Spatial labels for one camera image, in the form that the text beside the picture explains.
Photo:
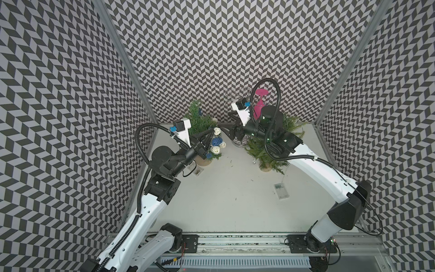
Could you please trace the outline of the blue and white ball garland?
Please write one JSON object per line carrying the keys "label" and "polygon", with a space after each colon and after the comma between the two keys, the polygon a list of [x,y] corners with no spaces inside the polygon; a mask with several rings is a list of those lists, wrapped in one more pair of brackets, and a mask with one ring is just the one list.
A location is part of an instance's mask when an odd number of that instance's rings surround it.
{"label": "blue and white ball garland", "polygon": [[211,162],[214,159],[219,159],[222,156],[222,149],[225,148],[225,142],[223,141],[222,138],[221,129],[217,127],[218,119],[206,114],[202,110],[202,107],[199,107],[196,110],[196,114],[197,114],[197,121],[196,121],[197,131],[195,132],[195,134],[201,133],[210,128],[214,128],[215,131],[210,146],[210,151],[213,155],[213,158],[211,160],[206,160],[206,161]]}

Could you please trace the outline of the clear bulb string light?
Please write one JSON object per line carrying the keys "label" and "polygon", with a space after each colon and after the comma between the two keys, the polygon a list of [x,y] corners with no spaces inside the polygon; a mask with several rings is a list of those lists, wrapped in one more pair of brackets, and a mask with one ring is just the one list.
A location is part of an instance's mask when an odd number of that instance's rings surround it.
{"label": "clear bulb string light", "polygon": [[[291,132],[303,138],[305,131],[303,126],[306,122],[300,121],[298,117],[286,115],[283,120],[284,130]],[[247,153],[253,157],[254,164],[258,165],[258,168],[263,172],[275,171],[281,175],[284,175],[284,170],[290,165],[288,162],[278,162],[272,160],[265,151],[262,140],[258,138],[251,138],[248,140],[248,147],[245,148]]]}

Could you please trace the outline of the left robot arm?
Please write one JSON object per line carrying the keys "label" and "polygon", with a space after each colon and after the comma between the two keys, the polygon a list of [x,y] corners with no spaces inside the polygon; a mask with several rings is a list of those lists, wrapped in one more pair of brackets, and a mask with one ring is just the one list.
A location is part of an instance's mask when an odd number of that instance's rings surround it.
{"label": "left robot arm", "polygon": [[[137,128],[135,146],[148,166],[137,195],[137,210],[98,258],[87,259],[80,271],[143,272],[165,252],[181,248],[182,229],[170,223],[165,224],[144,246],[141,242],[177,192],[181,184],[177,175],[197,156],[206,158],[214,129],[190,136],[189,125],[189,120],[183,119],[174,122],[170,129],[154,123],[145,123]],[[160,146],[149,159],[139,139],[141,131],[148,127],[168,133],[180,145],[179,151],[174,153],[169,147]]]}

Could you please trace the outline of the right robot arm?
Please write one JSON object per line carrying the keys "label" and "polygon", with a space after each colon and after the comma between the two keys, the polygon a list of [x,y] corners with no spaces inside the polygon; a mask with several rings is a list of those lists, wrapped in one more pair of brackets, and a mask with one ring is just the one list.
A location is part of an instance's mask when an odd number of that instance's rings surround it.
{"label": "right robot arm", "polygon": [[[270,83],[276,91],[276,102],[258,108],[254,105],[257,90]],[[294,133],[284,127],[284,113],[280,111],[282,94],[276,80],[261,79],[249,98],[232,102],[232,118],[227,128],[230,139],[242,140],[250,136],[260,141],[266,155],[274,162],[295,165],[323,187],[335,201],[333,207],[316,221],[304,235],[308,252],[318,253],[327,247],[333,236],[342,230],[352,230],[367,207],[372,187],[367,181],[357,181],[337,170],[333,164],[317,156]]]}

